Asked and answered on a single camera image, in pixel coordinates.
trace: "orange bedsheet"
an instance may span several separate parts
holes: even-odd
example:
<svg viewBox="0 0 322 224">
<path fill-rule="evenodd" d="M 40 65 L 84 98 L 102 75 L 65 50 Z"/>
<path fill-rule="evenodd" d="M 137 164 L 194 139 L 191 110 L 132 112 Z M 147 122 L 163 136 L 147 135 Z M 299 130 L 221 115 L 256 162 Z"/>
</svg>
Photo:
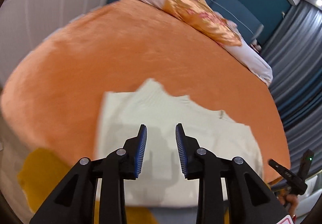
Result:
<svg viewBox="0 0 322 224">
<path fill-rule="evenodd" d="M 12 73 L 1 105 L 22 141 L 72 165 L 93 158 L 103 92 L 135 91 L 147 78 L 250 125 L 267 182 L 278 177 L 269 158 L 290 166 L 267 86 L 210 38 L 136 0 L 105 6 L 53 34 Z"/>
</svg>

